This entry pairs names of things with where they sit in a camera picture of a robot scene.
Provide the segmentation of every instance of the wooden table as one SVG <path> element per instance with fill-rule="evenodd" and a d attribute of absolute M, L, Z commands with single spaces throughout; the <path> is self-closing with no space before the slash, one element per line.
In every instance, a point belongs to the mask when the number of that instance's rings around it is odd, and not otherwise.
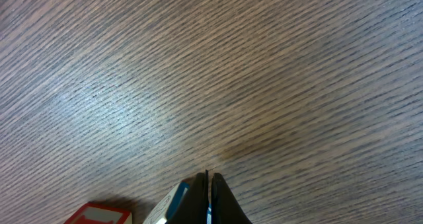
<path fill-rule="evenodd" d="M 422 0 L 0 3 L 0 223 L 205 169 L 256 224 L 421 223 Z"/>

